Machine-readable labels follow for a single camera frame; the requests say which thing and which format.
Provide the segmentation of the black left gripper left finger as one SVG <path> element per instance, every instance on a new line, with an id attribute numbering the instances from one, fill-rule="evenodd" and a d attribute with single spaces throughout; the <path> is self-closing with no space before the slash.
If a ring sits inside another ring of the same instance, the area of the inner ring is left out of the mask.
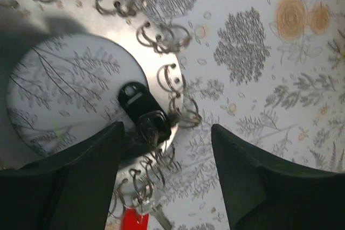
<path id="1" fill-rule="evenodd" d="M 1 171 L 1 229 L 104 229 L 125 130 L 94 136 L 20 169 Z"/>

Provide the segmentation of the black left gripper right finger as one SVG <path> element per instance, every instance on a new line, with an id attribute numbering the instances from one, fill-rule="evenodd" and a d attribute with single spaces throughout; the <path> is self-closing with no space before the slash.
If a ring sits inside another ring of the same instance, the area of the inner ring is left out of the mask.
<path id="1" fill-rule="evenodd" d="M 231 229 L 344 229 L 344 174 L 290 162 L 219 124 L 211 144 Z"/>

